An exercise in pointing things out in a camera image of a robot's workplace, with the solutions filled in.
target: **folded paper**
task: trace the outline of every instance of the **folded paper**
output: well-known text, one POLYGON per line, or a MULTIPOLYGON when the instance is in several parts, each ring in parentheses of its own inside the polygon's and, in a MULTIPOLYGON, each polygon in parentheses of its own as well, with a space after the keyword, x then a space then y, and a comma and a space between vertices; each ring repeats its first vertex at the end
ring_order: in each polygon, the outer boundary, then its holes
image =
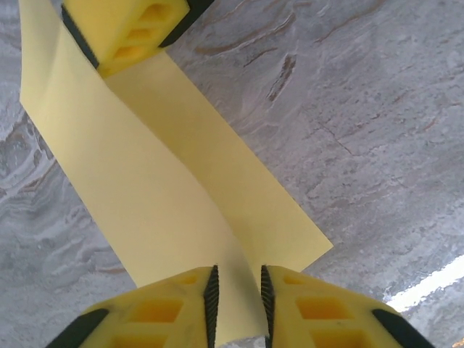
POLYGON ((110 90, 48 0, 20 15, 22 105, 136 285, 218 264, 217 344, 266 334, 260 263, 301 270, 327 239, 166 54, 110 90))

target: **yellow foam block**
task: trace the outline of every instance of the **yellow foam block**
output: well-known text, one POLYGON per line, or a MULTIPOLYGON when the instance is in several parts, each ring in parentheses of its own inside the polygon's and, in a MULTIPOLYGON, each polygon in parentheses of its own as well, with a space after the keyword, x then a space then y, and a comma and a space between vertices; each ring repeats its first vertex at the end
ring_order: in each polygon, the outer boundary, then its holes
MULTIPOLYGON (((372 313, 399 318, 386 304, 280 266, 267 269, 275 297, 273 348, 402 347, 372 313)), ((407 337, 410 329, 403 332, 407 337)))
POLYGON ((204 291, 211 271, 196 268, 88 308, 83 314, 109 312, 80 347, 208 347, 204 291))
POLYGON ((162 51, 158 46, 189 12, 186 0, 65 0, 102 76, 162 51))

